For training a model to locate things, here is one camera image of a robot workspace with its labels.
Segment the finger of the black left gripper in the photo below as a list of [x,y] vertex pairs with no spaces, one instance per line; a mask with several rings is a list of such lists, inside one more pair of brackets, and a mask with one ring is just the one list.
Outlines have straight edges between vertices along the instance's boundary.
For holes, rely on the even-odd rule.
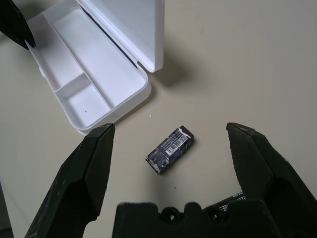
[[15,43],[28,50],[36,46],[32,32],[19,8],[12,0],[0,1],[0,31]]

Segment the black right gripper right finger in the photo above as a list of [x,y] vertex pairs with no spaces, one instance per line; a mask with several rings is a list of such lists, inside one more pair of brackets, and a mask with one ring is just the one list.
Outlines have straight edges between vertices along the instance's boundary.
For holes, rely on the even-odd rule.
[[317,236],[317,200],[268,139],[255,129],[226,126],[238,182],[248,199],[265,202],[284,238]]

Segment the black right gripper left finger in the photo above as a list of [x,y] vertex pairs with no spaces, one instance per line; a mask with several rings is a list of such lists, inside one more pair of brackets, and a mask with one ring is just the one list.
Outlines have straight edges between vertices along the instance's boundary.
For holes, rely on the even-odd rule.
[[115,126],[92,129],[58,170],[27,238],[81,238],[101,213],[111,165]]

